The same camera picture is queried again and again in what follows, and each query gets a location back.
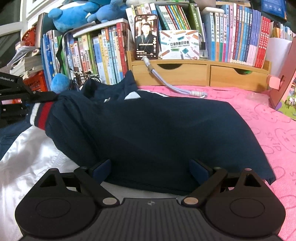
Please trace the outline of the navy and white jacket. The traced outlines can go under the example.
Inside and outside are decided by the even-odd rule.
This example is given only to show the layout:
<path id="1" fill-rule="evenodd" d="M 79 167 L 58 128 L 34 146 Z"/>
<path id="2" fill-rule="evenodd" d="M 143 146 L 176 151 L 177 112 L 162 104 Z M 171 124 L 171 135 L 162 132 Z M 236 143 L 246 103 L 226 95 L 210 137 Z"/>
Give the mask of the navy and white jacket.
<path id="1" fill-rule="evenodd" d="M 116 85 L 88 80 L 81 91 L 30 105 L 24 120 L 1 129 L 1 240 L 21 237 L 18 202 L 66 158 L 88 168 L 110 160 L 108 183 L 175 195 L 197 186 L 191 159 L 276 180 L 251 128 L 228 102 L 139 89 L 131 72 Z"/>

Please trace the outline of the red plastic crate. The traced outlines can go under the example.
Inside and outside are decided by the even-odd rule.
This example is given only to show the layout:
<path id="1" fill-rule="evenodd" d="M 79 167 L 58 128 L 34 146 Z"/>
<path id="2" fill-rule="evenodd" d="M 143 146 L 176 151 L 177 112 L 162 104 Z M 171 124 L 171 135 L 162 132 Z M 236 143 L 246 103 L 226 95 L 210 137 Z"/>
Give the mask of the red plastic crate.
<path id="1" fill-rule="evenodd" d="M 48 91 L 44 72 L 39 71 L 23 80 L 23 83 L 32 91 L 46 92 Z"/>

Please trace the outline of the stack of paper books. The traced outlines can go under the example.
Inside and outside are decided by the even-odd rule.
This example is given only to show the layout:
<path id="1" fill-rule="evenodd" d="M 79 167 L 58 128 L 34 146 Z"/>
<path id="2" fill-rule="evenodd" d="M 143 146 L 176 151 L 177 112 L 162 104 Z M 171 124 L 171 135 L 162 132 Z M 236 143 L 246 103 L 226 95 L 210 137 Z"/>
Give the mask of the stack of paper books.
<path id="1" fill-rule="evenodd" d="M 31 75 L 43 71 L 41 49 L 35 46 L 19 46 L 15 56 L 4 67 L 2 73 L 29 78 Z"/>

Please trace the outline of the blue plush ball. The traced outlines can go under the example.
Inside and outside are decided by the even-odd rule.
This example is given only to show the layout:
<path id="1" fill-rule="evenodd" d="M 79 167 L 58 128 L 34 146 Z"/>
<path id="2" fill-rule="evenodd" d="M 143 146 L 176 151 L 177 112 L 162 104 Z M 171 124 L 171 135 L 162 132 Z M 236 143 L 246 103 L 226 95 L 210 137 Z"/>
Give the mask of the blue plush ball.
<path id="1" fill-rule="evenodd" d="M 57 73 L 52 80 L 51 90 L 55 93 L 61 93 L 65 90 L 68 90 L 70 87 L 70 79 L 62 74 Z"/>

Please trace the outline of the miniature black bicycle model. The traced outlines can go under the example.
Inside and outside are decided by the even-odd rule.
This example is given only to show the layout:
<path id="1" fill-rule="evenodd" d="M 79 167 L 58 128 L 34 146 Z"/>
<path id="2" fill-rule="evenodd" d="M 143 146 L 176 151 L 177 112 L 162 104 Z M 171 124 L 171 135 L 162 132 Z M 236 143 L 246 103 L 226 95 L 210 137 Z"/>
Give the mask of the miniature black bicycle model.
<path id="1" fill-rule="evenodd" d="M 98 74 L 92 74 L 91 71 L 88 71 L 86 73 L 84 72 L 79 72 L 79 71 L 74 71 L 70 69 L 70 89 L 71 90 L 81 90 L 83 85 L 87 80 L 95 80 L 99 83 L 103 83 L 101 78 L 99 77 Z"/>

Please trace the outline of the pink towel mat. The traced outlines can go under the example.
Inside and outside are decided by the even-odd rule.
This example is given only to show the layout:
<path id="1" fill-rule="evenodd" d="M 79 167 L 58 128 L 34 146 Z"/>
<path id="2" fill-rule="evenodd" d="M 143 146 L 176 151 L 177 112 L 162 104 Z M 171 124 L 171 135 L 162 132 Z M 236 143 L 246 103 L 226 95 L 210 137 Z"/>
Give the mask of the pink towel mat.
<path id="1" fill-rule="evenodd" d="M 248 123 L 276 175 L 270 188 L 286 210 L 279 235 L 283 240 L 295 240 L 295 121 L 270 108 L 265 93 L 207 86 L 181 88 L 204 91 L 209 99 L 229 102 Z"/>

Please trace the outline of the left row of upright books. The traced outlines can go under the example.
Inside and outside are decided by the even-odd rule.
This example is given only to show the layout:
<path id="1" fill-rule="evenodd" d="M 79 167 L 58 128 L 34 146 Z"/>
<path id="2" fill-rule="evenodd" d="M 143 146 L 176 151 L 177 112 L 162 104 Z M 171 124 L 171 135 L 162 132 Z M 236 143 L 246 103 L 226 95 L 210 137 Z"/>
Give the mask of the left row of upright books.
<path id="1" fill-rule="evenodd" d="M 40 38 L 41 56 L 48 91 L 57 73 L 70 79 L 70 69 L 98 74 L 103 84 L 121 82 L 128 71 L 130 34 L 126 19 L 90 23 L 64 34 L 53 28 L 44 32 Z"/>

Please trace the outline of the row of upright books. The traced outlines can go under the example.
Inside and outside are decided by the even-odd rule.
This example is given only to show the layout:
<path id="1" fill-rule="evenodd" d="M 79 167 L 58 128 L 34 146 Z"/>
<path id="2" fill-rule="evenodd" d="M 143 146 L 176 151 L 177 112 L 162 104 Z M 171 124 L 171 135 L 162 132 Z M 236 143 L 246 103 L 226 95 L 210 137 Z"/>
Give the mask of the row of upright books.
<path id="1" fill-rule="evenodd" d="M 135 16 L 155 14 L 159 33 L 163 30 L 198 30 L 200 59 L 263 67 L 270 20 L 255 9 L 237 2 L 217 8 L 200 8 L 195 1 L 127 1 L 126 5 L 133 39 Z"/>
<path id="2" fill-rule="evenodd" d="M 90 23 L 64 34 L 53 28 L 44 32 L 40 38 L 41 56 L 48 91 L 57 73 L 70 79 L 70 69 L 98 74 L 103 84 L 121 82 L 128 71 L 130 34 L 126 19 Z"/>

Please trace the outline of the large blue plush toy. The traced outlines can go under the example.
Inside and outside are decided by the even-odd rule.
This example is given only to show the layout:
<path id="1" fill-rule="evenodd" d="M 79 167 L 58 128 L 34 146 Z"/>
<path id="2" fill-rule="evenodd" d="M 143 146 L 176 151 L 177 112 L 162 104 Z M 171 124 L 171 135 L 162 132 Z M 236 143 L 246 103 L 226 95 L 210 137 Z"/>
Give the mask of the large blue plush toy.
<path id="1" fill-rule="evenodd" d="M 60 8 L 51 9 L 48 17 L 57 30 L 64 33 L 87 23 L 105 23 L 126 18 L 124 1 L 69 1 Z"/>

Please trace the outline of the colourful picture book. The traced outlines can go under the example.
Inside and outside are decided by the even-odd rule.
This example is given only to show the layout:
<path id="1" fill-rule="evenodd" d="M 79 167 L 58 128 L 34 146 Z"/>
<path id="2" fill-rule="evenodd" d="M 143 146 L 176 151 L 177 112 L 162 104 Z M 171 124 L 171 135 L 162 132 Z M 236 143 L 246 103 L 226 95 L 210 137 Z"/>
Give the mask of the colourful picture book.
<path id="1" fill-rule="evenodd" d="M 269 75 L 268 85 L 272 107 L 295 121 L 295 37 L 279 75 Z"/>

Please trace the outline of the wooden desk organizer with drawers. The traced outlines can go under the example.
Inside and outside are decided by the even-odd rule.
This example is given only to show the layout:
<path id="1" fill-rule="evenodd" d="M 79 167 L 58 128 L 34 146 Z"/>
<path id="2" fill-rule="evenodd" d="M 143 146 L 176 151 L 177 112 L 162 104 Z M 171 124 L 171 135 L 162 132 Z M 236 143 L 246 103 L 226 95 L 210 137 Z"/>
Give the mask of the wooden desk organizer with drawers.
<path id="1" fill-rule="evenodd" d="M 262 68 L 208 60 L 151 60 L 151 65 L 172 85 L 237 87 L 255 92 L 267 90 L 271 62 Z"/>

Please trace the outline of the pocket label printer box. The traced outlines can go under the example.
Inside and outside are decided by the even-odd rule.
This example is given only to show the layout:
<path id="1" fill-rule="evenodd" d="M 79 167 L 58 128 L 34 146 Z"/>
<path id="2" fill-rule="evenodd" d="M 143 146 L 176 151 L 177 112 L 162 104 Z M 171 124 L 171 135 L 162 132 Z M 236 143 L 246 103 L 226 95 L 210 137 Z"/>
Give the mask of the pocket label printer box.
<path id="1" fill-rule="evenodd" d="M 200 41 L 198 30 L 163 30 L 159 33 L 163 60 L 199 60 Z"/>

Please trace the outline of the right row of upright books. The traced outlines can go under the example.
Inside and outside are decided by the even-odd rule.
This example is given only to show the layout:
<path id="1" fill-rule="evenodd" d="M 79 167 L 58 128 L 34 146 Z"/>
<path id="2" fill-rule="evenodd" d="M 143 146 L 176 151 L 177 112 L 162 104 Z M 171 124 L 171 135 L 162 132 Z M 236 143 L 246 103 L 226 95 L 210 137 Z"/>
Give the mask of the right row of upright books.
<path id="1" fill-rule="evenodd" d="M 237 2 L 217 8 L 200 8 L 195 1 L 127 1 L 126 5 L 133 39 L 135 16 L 155 14 L 159 33 L 163 30 L 198 30 L 200 59 L 263 67 L 270 20 L 255 9 Z"/>

